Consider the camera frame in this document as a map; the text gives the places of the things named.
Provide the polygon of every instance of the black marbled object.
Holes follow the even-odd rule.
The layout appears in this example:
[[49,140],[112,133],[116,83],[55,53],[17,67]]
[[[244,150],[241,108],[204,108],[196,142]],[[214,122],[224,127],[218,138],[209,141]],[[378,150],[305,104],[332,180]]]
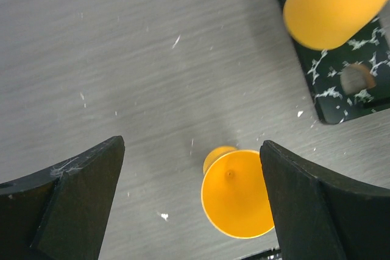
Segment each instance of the black marbled object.
[[[283,9],[286,0],[278,1]],[[334,50],[315,51],[292,42],[321,122],[338,124],[390,108],[390,50],[379,17]],[[370,69],[374,88],[345,94],[341,73],[353,63]]]

